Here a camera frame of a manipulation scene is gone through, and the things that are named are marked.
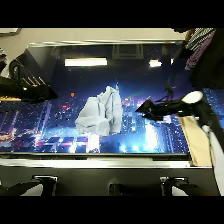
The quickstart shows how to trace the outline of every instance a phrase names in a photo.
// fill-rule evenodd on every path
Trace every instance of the white cloth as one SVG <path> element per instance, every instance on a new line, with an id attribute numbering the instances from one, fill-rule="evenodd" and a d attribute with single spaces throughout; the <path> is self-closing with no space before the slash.
<path id="1" fill-rule="evenodd" d="M 100 136 L 120 133 L 122 113 L 119 91 L 107 86 L 105 93 L 88 98 L 75 121 L 78 133 L 91 132 Z"/>

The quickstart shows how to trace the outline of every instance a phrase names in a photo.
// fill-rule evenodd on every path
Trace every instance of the striped cloth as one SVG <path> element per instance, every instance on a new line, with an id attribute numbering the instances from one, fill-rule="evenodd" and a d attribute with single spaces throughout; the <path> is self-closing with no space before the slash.
<path id="1" fill-rule="evenodd" d="M 213 31 L 215 28 L 196 28 L 186 48 L 196 51 Z"/>

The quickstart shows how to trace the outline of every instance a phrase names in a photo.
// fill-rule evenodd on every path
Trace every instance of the beige wall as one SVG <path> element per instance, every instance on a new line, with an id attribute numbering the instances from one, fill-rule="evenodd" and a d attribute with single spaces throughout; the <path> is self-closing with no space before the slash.
<path id="1" fill-rule="evenodd" d="M 183 40 L 185 34 L 171 28 L 22 28 L 16 36 L 0 37 L 0 47 L 10 60 L 29 43 L 84 40 Z"/>

